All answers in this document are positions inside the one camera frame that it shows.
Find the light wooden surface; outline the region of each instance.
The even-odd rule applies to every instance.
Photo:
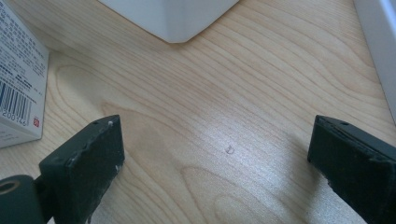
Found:
[[[9,2],[51,54],[43,138],[0,149],[1,178],[120,114],[92,223],[364,223],[306,161],[316,114],[396,146],[352,0],[242,0],[176,45],[97,1]]]

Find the small mark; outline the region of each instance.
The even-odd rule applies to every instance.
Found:
[[[233,155],[233,154],[235,153],[235,149],[233,149],[232,146],[228,146],[228,147],[225,149],[225,152],[227,152],[227,154],[229,154],[229,155]]]
[[[116,165],[116,172],[117,172],[117,174],[119,173],[120,169],[121,169],[121,166]]]
[[[92,221],[92,214],[88,216],[87,224],[91,224],[91,221]]]

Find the wood grain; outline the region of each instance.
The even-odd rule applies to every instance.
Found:
[[[0,149],[0,178],[120,114],[92,223],[364,223],[306,161],[316,114],[396,146],[352,0],[242,0],[185,44],[97,1],[10,5],[51,54],[43,138]]]

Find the white object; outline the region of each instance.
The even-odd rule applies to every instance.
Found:
[[[0,0],[0,147],[41,138],[49,52]]]
[[[355,0],[355,7],[396,122],[396,0]]]
[[[126,19],[170,43],[203,31],[238,0],[100,0]]]

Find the clamp jaw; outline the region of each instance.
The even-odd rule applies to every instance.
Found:
[[[0,180],[3,223],[85,223],[124,162],[120,116],[99,119],[39,163],[41,176]]]
[[[317,116],[308,161],[368,223],[396,223],[396,148],[338,119]]]

